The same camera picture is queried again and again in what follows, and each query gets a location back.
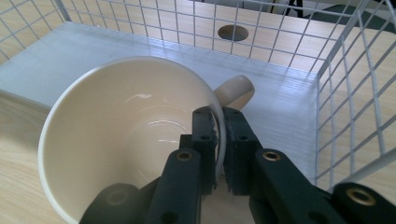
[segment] white mug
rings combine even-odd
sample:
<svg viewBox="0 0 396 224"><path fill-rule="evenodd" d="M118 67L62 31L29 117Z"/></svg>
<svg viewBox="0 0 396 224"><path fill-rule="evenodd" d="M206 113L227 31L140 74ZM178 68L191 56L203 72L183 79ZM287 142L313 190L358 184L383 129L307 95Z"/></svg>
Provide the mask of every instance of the white mug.
<svg viewBox="0 0 396 224"><path fill-rule="evenodd" d="M241 109L254 88L243 76L215 91L169 60L133 57L95 68L73 83L49 112L38 165L50 203L77 223L95 196L114 183L141 188L161 175L192 111L209 105L217 119L219 176L225 153L223 106Z"/></svg>

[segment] round hole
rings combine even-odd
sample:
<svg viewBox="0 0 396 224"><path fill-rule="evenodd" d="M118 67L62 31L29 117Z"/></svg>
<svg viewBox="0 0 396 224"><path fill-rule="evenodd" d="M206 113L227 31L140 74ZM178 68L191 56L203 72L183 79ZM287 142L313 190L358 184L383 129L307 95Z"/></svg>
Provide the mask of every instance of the round hole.
<svg viewBox="0 0 396 224"><path fill-rule="evenodd" d="M107 195L106 201L112 206L123 204L128 198L129 194L127 191L122 189L116 189Z"/></svg>
<svg viewBox="0 0 396 224"><path fill-rule="evenodd" d="M201 139L204 140L204 141L207 141L207 140L210 139L210 137L207 136L207 135L203 135L203 136L201 136Z"/></svg>
<svg viewBox="0 0 396 224"><path fill-rule="evenodd" d="M180 161L189 161L192 158L192 154L190 152L179 152L177 154L177 159Z"/></svg>
<svg viewBox="0 0 396 224"><path fill-rule="evenodd" d="M264 152L262 156L268 161L279 161L280 156L275 152Z"/></svg>
<svg viewBox="0 0 396 224"><path fill-rule="evenodd" d="M350 199L352 199L352 201L354 201L355 203L359 203L366 206L375 205L375 198L364 189L358 189L358 188L347 189L346 195Z"/></svg>
<svg viewBox="0 0 396 224"><path fill-rule="evenodd" d="M310 212L308 214L309 218L313 220L315 223L326 224L329 223L329 220L319 212Z"/></svg>
<svg viewBox="0 0 396 224"><path fill-rule="evenodd" d="M219 28L218 35L221 39L242 41L248 38L248 30L238 25L225 25Z"/></svg>
<svg viewBox="0 0 396 224"><path fill-rule="evenodd" d="M173 212L167 212L161 216L161 222L163 224L174 224L177 223L177 220L178 220L178 215Z"/></svg>
<svg viewBox="0 0 396 224"><path fill-rule="evenodd" d="M248 140L248 137L242 135L242 136L239 136L239 139L242 140L242 141L247 141L247 140Z"/></svg>

